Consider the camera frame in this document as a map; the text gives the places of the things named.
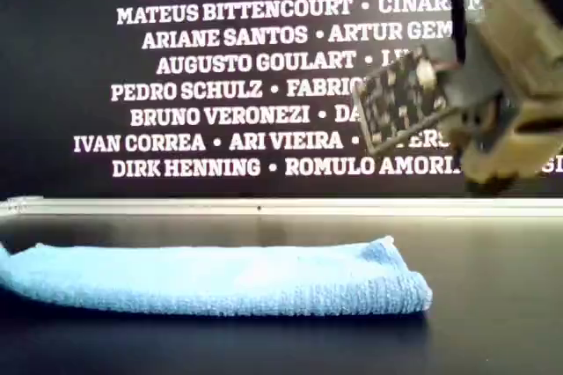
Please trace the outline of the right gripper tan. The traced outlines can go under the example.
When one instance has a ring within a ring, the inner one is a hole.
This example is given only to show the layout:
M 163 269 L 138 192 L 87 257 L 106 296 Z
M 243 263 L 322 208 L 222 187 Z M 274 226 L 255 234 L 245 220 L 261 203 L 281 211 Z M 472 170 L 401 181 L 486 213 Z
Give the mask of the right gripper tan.
M 499 195 L 562 149 L 560 101 L 502 101 L 494 111 L 493 126 L 475 135 L 461 157 L 468 195 Z

